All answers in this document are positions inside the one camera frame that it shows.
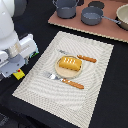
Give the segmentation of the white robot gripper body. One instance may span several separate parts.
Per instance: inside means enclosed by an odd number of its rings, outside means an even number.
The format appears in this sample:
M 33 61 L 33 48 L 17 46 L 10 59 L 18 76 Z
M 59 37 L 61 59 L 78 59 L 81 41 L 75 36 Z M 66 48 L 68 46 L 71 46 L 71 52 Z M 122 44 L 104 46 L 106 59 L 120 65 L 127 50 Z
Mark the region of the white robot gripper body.
M 33 35 L 28 34 L 9 49 L 0 50 L 0 76 L 9 77 L 27 63 L 37 45 Z

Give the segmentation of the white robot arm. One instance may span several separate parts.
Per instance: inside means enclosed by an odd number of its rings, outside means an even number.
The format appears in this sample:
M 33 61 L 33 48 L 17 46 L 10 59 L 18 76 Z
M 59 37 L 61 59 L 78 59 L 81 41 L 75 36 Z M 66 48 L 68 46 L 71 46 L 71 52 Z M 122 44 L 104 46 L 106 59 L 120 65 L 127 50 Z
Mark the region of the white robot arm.
M 22 15 L 26 6 L 27 0 L 0 0 L 0 79 L 24 66 L 37 50 L 32 34 L 19 39 L 14 30 L 12 18 Z

